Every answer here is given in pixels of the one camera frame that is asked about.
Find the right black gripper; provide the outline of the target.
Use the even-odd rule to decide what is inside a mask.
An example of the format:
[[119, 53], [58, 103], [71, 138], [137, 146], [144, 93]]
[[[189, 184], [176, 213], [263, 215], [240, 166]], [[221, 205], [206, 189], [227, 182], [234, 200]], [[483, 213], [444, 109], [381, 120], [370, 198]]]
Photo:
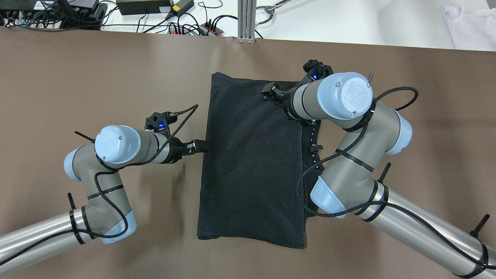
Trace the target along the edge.
[[296, 113], [293, 105], [293, 97], [298, 87], [293, 87], [290, 90], [282, 91], [278, 83], [271, 82], [262, 88], [260, 94], [263, 96], [263, 101], [269, 101], [283, 109], [283, 112], [289, 120], [299, 122], [301, 125], [306, 125], [307, 120], [300, 117]]

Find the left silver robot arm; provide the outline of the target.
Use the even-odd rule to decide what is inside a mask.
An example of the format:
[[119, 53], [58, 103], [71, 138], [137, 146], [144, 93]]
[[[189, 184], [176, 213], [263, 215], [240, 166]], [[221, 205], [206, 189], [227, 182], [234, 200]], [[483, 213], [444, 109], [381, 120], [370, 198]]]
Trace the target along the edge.
[[82, 182], [88, 204], [1, 237], [1, 274], [36, 264], [93, 239], [109, 244], [134, 233], [136, 221], [119, 170], [147, 163], [174, 163], [206, 151], [205, 141], [182, 143], [164, 134], [110, 125], [93, 143], [67, 155], [64, 170]]

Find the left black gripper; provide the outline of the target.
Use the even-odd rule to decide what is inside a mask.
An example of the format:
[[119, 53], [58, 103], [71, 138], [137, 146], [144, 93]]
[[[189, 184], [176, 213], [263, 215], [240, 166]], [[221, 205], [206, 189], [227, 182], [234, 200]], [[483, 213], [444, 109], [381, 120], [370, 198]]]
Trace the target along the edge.
[[181, 160], [184, 156], [193, 155], [195, 153], [208, 152], [206, 141], [195, 139], [193, 141], [183, 143], [179, 138], [172, 138], [168, 144], [169, 152], [167, 155], [167, 163], [172, 164]]

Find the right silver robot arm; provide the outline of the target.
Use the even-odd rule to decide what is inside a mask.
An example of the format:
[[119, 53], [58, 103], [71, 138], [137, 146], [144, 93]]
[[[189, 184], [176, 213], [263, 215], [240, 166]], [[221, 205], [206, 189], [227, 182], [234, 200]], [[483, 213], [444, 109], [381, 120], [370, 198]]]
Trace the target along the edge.
[[372, 178], [384, 155], [409, 144], [412, 126], [374, 97], [365, 76], [330, 74], [288, 91], [268, 83], [261, 94], [292, 120], [330, 120], [346, 132], [310, 193], [323, 217], [352, 213], [461, 279], [495, 278], [494, 249]]

